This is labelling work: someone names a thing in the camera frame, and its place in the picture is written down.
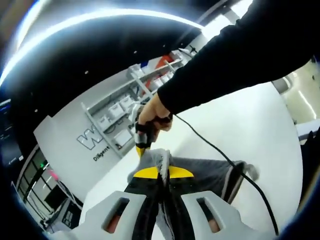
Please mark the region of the person's right hand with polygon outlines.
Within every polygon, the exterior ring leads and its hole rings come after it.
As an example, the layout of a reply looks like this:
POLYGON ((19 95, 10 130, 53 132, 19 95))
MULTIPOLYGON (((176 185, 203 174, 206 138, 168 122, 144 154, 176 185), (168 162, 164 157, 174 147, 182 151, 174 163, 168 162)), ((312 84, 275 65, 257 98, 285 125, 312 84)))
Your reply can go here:
POLYGON ((160 131, 169 131, 172 128, 173 120, 170 122, 159 122, 156 118, 165 119, 170 115, 170 111, 163 105, 159 95, 156 93, 150 101, 143 107, 138 117, 140 125, 152 125, 152 141, 155 142, 160 131))

